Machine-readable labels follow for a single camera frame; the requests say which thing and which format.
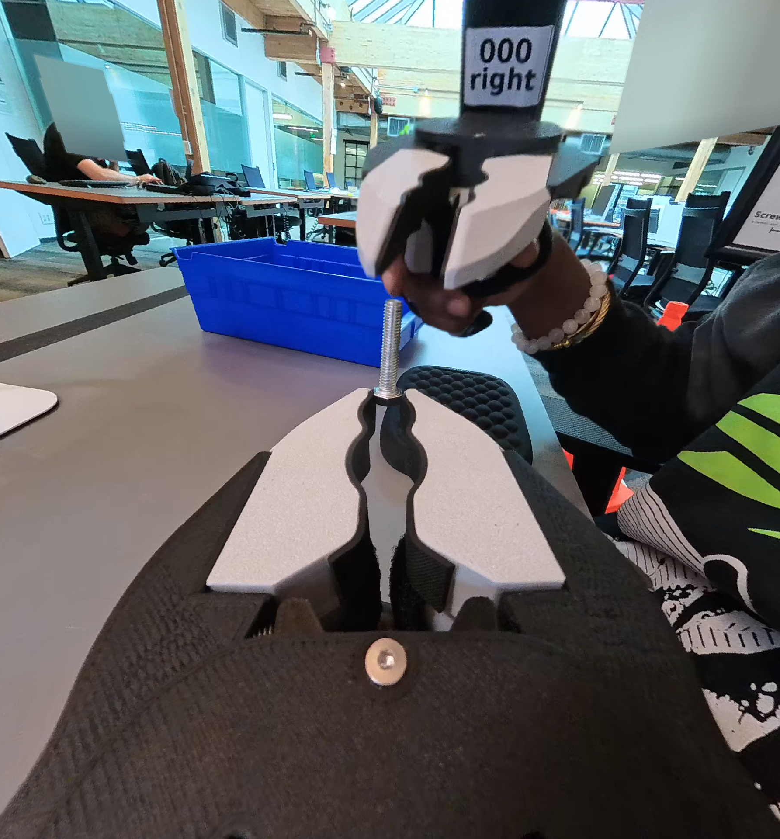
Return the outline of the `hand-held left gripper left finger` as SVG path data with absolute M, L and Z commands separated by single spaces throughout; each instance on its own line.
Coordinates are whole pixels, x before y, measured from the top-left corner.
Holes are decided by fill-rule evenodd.
M 341 614 L 341 562 L 362 542 L 372 391 L 357 388 L 276 444 L 206 580 L 217 593 L 310 601 Z

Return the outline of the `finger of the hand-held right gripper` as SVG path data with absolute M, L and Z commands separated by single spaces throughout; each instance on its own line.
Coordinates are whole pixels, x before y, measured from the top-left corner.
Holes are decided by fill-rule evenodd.
M 542 231 L 551 201 L 552 156 L 496 156 L 458 210 L 444 259 L 444 288 L 492 277 Z
M 398 257 L 416 274 L 440 274 L 454 221 L 453 168 L 446 154 L 403 148 L 369 170 L 355 223 L 368 277 L 381 278 Z

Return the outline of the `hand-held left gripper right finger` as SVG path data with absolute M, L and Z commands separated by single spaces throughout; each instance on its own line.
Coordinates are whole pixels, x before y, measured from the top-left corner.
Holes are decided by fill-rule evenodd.
M 463 416 L 408 390 L 413 444 L 407 577 L 438 614 L 469 599 L 563 589 L 565 574 L 506 452 Z

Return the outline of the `thin silver bolt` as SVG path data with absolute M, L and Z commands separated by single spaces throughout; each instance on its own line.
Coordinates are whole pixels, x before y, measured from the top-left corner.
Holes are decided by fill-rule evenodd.
M 403 305 L 397 299 L 385 301 L 381 343 L 381 365 L 378 384 L 373 395 L 380 404 L 391 404 L 401 396 L 397 386 L 399 351 L 401 348 Z

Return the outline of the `blue plastic bin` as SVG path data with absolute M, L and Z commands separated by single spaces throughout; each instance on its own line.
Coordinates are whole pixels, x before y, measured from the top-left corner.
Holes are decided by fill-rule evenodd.
M 369 367 L 385 301 L 353 246 L 272 237 L 175 247 L 201 330 Z

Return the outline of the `person's right forearm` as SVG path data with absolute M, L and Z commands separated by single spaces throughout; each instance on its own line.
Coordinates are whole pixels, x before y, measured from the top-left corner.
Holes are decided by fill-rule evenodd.
M 696 323 L 669 331 L 613 297 L 591 336 L 537 358 L 574 412 L 635 456 L 668 461 L 743 399 L 780 396 L 780 253 Z

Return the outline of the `person's right hand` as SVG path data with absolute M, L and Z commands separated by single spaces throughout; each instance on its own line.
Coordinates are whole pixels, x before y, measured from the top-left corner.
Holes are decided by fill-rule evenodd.
M 529 339 L 547 336 L 572 319 L 591 288 L 588 271 L 557 235 L 550 258 L 536 274 L 489 298 L 471 299 L 461 289 L 443 288 L 439 278 L 414 274 L 403 256 L 384 271 L 382 282 L 389 295 L 406 299 L 427 325 L 448 334 L 459 336 L 486 307 L 505 306 Z

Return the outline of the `wooden office desk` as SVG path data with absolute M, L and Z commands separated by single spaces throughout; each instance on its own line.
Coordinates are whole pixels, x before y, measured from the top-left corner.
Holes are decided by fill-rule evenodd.
M 356 211 L 331 213 L 320 215 L 317 219 L 319 227 L 329 244 L 339 246 L 355 246 Z
M 298 208 L 297 199 L 288 196 L 252 192 L 246 195 L 203 196 L 153 192 L 145 187 L 122 184 L 101 188 L 95 183 L 74 186 L 13 180 L 0 180 L 0 189 L 26 195 L 34 201 L 67 212 L 72 227 L 65 233 L 72 233 L 75 240 L 74 244 L 67 244 L 60 235 L 59 246 L 78 253 L 84 267 L 84 273 L 70 279 L 68 287 L 138 271 L 126 258 L 111 256 L 109 263 L 104 261 L 90 227 L 89 212 L 127 207 L 133 210 L 139 223 L 154 228 L 187 222 L 190 226 L 189 242 L 192 244 L 211 244 L 228 239 L 226 224 L 235 214 L 268 221 L 276 217 L 290 219 L 298 216 L 299 236 L 304 238 L 305 235 L 304 210 Z

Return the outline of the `black honeycomb wrist pad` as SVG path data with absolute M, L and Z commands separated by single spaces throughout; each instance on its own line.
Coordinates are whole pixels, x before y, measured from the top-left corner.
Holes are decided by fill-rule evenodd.
M 397 381 L 405 392 L 416 390 L 476 425 L 504 451 L 515 452 L 528 464 L 533 448 L 527 420 L 514 389 L 487 372 L 420 365 Z

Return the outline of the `gold bangle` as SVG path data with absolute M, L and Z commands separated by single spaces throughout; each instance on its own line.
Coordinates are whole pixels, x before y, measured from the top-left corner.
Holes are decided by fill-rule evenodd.
M 600 299 L 596 299 L 594 296 L 589 297 L 585 304 L 585 307 L 589 310 L 589 319 L 585 323 L 578 323 L 577 329 L 572 333 L 567 333 L 562 340 L 553 341 L 551 350 L 569 349 L 592 336 L 605 320 L 614 299 L 613 286 L 608 285 L 605 286 L 605 294 Z

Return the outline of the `row of black office chairs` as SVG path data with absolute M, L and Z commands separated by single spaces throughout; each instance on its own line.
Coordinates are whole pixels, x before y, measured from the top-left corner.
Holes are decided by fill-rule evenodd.
M 647 309 L 670 302 L 692 304 L 714 271 L 710 248 L 731 193 L 691 193 L 679 203 L 666 196 L 638 197 L 615 188 L 605 215 L 586 213 L 584 199 L 571 205 L 569 244 L 581 257 L 607 267 L 616 294 Z

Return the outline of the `framed instruction sign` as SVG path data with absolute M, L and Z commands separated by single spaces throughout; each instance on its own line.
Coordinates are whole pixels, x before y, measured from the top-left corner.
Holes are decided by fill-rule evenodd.
M 748 265 L 780 253 L 780 127 L 766 144 L 711 242 L 709 256 Z

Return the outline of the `white document stand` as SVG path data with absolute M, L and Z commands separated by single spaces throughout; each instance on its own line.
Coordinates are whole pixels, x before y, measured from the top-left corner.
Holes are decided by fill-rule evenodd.
M 56 393 L 0 383 L 0 438 L 55 409 Z

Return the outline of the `black office chair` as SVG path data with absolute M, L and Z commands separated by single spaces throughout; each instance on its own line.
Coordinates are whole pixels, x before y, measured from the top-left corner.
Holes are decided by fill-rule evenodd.
M 9 133 L 6 136 L 18 158 L 28 169 L 27 182 L 32 184 L 51 182 L 49 167 L 38 143 L 33 139 L 20 139 Z M 81 234 L 89 231 L 97 250 L 98 261 L 100 262 L 104 256 L 111 260 L 110 263 L 102 266 L 106 275 L 123 276 L 140 270 L 136 267 L 133 244 L 129 243 L 124 236 L 115 235 L 114 227 L 106 228 L 106 213 L 83 211 L 80 216 L 81 226 L 78 226 L 75 221 L 75 211 L 63 205 L 49 204 L 49 206 L 52 209 L 56 241 L 62 250 L 69 253 L 81 253 Z

